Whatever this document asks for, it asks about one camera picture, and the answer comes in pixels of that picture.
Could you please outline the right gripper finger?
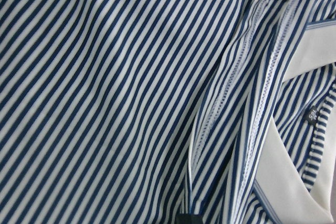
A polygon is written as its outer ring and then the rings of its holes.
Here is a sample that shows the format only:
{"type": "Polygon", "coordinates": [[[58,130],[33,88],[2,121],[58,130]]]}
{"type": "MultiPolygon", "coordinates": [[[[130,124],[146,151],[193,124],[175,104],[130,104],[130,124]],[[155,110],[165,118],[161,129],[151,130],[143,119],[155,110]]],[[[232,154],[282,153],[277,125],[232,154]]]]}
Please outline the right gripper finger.
{"type": "Polygon", "coordinates": [[[200,214],[179,212],[176,214],[176,224],[203,224],[203,216],[200,214]]]}

